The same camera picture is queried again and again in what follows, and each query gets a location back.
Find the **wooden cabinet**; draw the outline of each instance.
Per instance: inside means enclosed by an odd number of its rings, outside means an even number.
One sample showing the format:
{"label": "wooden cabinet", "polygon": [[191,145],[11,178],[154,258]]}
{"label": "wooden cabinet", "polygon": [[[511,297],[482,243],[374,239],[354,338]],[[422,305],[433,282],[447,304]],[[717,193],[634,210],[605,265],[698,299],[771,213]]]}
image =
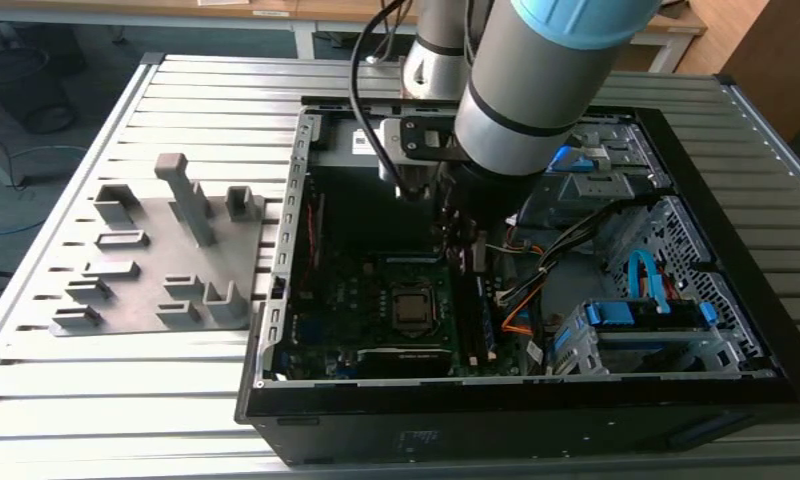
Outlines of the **wooden cabinet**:
{"label": "wooden cabinet", "polygon": [[730,74],[769,122],[800,131],[800,0],[691,0],[709,25],[678,73]]}

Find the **sticker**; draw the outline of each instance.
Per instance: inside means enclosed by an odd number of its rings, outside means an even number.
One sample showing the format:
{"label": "sticker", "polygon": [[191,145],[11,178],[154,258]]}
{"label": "sticker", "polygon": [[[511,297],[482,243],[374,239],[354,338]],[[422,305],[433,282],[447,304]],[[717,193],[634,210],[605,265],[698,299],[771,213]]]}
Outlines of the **sticker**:
{"label": "sticker", "polygon": [[[379,129],[376,132],[376,138],[379,138],[383,145],[386,144],[386,138],[383,137],[383,130]],[[352,154],[354,155],[376,155],[374,146],[368,141],[368,137],[364,136],[364,130],[359,129],[352,132]]]}
{"label": "sticker", "polygon": [[279,12],[276,10],[255,10],[252,15],[256,17],[290,17],[291,12]]}
{"label": "sticker", "polygon": [[529,342],[527,352],[529,352],[529,355],[531,356],[531,358],[534,359],[534,361],[537,361],[537,363],[542,364],[543,363],[543,349],[539,348],[537,343],[534,343],[534,340],[531,340]]}
{"label": "sticker", "polygon": [[699,33],[699,28],[670,27],[667,31],[670,33]]}
{"label": "sticker", "polygon": [[583,150],[585,150],[585,155],[587,155],[589,157],[606,158],[609,156],[609,152],[605,149],[605,147],[602,147],[602,148],[585,147]]}
{"label": "sticker", "polygon": [[439,430],[410,430],[401,432],[398,450],[407,455],[433,452],[439,447],[441,437]]}

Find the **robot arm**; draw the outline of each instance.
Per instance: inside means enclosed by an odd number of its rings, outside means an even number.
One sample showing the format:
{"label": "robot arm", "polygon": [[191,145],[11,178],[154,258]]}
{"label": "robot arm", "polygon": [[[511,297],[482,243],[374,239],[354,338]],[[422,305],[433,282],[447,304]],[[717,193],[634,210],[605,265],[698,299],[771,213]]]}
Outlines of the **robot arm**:
{"label": "robot arm", "polygon": [[[459,99],[458,85],[465,85],[455,138],[471,161],[450,172],[449,202],[486,224],[522,206],[621,48],[646,27],[661,0],[494,0],[493,5],[478,0],[471,5],[478,12],[491,6],[489,19],[466,19],[466,2],[421,4],[405,87],[419,98]],[[457,27],[461,21],[466,28]],[[458,48],[469,23],[486,23],[470,74]]]}

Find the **workbench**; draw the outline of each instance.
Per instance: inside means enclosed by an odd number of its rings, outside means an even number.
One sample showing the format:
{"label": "workbench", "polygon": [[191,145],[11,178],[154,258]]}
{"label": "workbench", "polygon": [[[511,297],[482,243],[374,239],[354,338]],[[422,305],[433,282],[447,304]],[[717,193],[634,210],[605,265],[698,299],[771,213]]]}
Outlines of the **workbench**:
{"label": "workbench", "polygon": [[[300,59],[315,58],[315,32],[359,33],[379,0],[252,0],[250,5],[200,7],[196,0],[0,0],[0,20],[119,26],[290,30]],[[402,34],[415,34],[410,15]],[[673,73],[706,24],[687,9],[679,19],[655,16],[633,44],[659,48],[651,72]]]}
{"label": "workbench", "polygon": [[[66,302],[63,287],[95,254],[104,226],[90,200],[102,185],[120,183],[140,197],[168,195],[154,172],[163,152],[188,156],[187,173],[208,195],[248,185],[268,198],[252,296],[260,308],[300,97],[347,95],[347,62],[163,58],[150,55],[139,67],[0,300],[0,478],[595,471],[609,479],[658,478],[634,470],[683,467],[694,468],[689,478],[800,476],[800,421],[757,426],[670,455],[291,472],[252,427],[234,421],[246,331],[54,337],[47,328]],[[363,94],[399,97],[399,74],[396,65],[363,68]],[[597,103],[665,111],[800,328],[800,161],[737,87],[705,76],[614,74]]]}

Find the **metal case frame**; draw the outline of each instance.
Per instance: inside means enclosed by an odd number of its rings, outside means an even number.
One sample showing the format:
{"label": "metal case frame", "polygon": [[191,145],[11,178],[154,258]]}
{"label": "metal case frame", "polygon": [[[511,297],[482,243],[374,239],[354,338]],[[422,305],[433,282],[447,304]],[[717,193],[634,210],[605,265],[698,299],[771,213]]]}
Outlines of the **metal case frame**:
{"label": "metal case frame", "polygon": [[[288,190],[303,188],[315,113],[342,99],[306,99]],[[455,109],[450,102],[367,100],[371,112]],[[658,110],[591,107],[630,115],[674,179],[674,190],[782,376],[737,381],[526,381],[513,385],[264,388],[255,371],[259,339],[282,334],[284,281],[252,326],[236,419],[251,424],[290,464],[415,462],[459,458],[573,456],[678,450],[742,428],[800,415],[800,333],[718,201]],[[275,278],[287,278],[299,202],[288,195]]]}

